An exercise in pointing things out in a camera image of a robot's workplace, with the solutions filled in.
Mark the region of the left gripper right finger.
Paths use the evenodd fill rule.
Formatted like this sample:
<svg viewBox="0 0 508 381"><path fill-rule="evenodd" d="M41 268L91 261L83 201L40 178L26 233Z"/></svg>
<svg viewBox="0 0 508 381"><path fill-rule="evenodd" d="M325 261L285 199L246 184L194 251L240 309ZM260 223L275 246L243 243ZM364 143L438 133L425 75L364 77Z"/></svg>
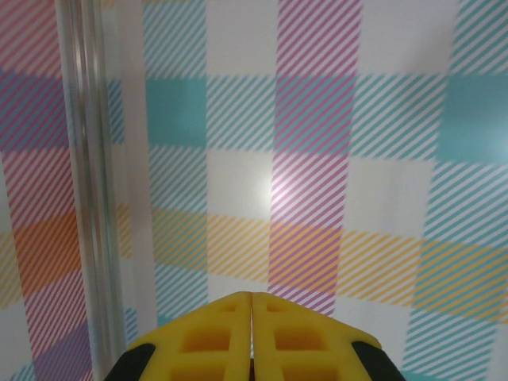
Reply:
<svg viewBox="0 0 508 381"><path fill-rule="evenodd" d="M406 381L369 333L269 293L252 295L255 381Z"/></svg>

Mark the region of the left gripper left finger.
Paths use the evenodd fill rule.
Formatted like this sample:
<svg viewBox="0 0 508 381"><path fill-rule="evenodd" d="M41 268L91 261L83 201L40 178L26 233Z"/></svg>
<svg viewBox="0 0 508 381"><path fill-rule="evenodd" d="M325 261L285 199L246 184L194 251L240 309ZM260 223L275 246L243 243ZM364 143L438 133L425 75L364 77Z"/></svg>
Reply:
<svg viewBox="0 0 508 381"><path fill-rule="evenodd" d="M106 381L249 381L252 294L236 292L136 339Z"/></svg>

